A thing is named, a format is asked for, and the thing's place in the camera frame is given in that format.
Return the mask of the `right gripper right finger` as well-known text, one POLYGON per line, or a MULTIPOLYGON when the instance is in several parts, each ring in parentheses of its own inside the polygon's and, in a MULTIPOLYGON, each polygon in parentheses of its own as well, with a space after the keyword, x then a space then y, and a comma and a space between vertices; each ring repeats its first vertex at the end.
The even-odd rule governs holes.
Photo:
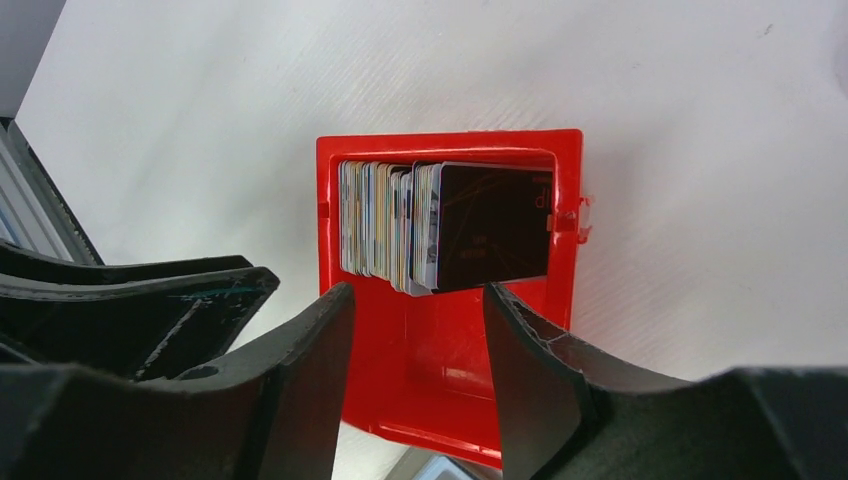
POLYGON ((606 395, 684 386, 586 342, 497 283, 483 288, 502 471, 534 479, 581 447, 608 418, 606 395))

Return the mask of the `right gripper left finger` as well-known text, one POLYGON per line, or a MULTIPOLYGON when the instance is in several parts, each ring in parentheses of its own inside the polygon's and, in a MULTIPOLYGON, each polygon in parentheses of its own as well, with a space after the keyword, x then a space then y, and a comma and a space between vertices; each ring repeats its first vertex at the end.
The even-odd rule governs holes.
POLYGON ((144 436, 121 478, 330 478, 354 316, 339 283, 242 347, 145 382, 144 436))

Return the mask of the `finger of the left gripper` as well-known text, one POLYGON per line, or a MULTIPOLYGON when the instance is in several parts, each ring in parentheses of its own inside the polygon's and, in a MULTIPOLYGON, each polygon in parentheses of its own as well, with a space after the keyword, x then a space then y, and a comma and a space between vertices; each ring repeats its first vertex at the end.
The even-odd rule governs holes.
POLYGON ((175 378, 233 345, 278 288, 239 255, 87 265, 1 244, 1 364, 175 378))

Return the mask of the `red plastic bin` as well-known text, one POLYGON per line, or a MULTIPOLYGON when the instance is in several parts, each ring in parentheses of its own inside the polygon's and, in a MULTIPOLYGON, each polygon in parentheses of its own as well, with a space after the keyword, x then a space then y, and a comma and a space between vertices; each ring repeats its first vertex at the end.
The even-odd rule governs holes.
POLYGON ((571 320, 578 248, 590 232, 578 129, 324 136, 316 142, 319 284, 351 284, 352 354, 342 417, 384 439, 500 467, 501 442, 480 289, 414 298, 341 267, 343 161, 459 160, 553 171, 548 275, 511 291, 553 323, 571 320))

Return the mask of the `grey card holder wallet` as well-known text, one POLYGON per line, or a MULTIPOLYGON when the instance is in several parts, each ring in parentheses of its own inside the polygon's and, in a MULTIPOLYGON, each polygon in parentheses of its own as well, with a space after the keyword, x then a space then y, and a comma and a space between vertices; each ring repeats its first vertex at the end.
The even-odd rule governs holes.
POLYGON ((410 447, 385 480, 501 480, 498 469, 434 451, 410 447))

